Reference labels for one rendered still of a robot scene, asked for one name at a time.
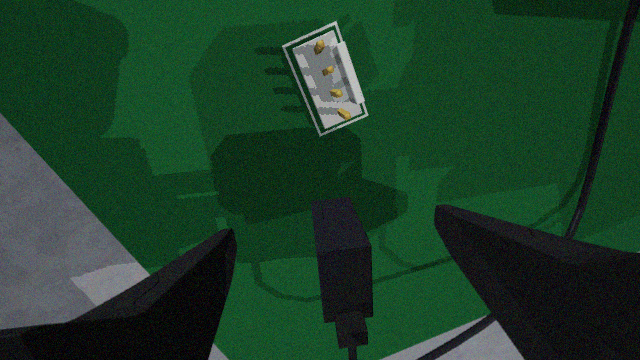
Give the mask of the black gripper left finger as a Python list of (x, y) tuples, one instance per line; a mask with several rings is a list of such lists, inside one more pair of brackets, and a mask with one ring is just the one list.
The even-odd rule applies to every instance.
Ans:
[(0, 360), (208, 360), (236, 254), (222, 229), (76, 319), (1, 329)]

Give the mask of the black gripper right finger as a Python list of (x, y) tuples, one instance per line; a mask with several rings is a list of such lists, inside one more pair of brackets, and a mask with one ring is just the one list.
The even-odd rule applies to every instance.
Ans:
[(640, 253), (447, 204), (434, 225), (524, 360), (640, 360)]

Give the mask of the black cable with plug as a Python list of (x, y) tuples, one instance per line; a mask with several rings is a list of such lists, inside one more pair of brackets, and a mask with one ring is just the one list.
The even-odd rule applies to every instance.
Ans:
[[(620, 32), (588, 168), (574, 215), (563, 237), (572, 239), (596, 173), (626, 50), (640, 7), (630, 0)], [(339, 349), (357, 360), (357, 346), (368, 345), (364, 318), (373, 317), (372, 249), (350, 197), (311, 201), (324, 323), (335, 322)], [(322, 209), (322, 211), (321, 211)], [(417, 360), (436, 360), (496, 321), (489, 314), (454, 339)]]

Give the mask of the green circuit board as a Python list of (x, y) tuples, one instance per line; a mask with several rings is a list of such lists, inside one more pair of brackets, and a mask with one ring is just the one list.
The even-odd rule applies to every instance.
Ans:
[[(0, 112), (149, 274), (222, 229), (228, 360), (349, 360), (311, 201), (350, 197), (381, 360), (491, 314), (447, 204), (564, 236), (630, 0), (0, 0)], [(640, 7), (574, 240), (640, 251)]]

